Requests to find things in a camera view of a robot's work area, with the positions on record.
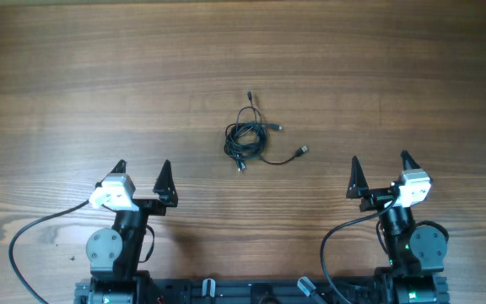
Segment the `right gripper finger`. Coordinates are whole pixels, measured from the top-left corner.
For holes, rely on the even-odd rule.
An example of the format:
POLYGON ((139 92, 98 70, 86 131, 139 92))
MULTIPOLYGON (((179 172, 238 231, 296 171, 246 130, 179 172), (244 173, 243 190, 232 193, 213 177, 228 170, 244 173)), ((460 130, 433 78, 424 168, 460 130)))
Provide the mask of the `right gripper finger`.
POLYGON ((352 158, 350 178, 346 198, 356 199, 364 198, 369 195, 369 185, 365 179, 361 164, 356 155, 352 158))
POLYGON ((414 160, 414 158, 408 153, 407 150, 401 152, 403 170, 416 170, 421 166, 414 160))

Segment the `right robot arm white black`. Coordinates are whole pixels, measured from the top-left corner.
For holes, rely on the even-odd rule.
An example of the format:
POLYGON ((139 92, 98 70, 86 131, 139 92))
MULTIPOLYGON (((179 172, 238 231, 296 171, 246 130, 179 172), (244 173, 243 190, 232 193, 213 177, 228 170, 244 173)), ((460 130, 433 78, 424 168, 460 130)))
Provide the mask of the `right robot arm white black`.
POLYGON ((389 187, 369 187, 357 157, 352 158, 347 198, 359 198, 362 212, 379 214, 381 243, 390 260, 375 270, 378 303, 429 303, 451 301, 444 271, 449 234, 430 220, 417 222, 412 207, 429 195, 432 178, 404 150, 402 171, 389 187))

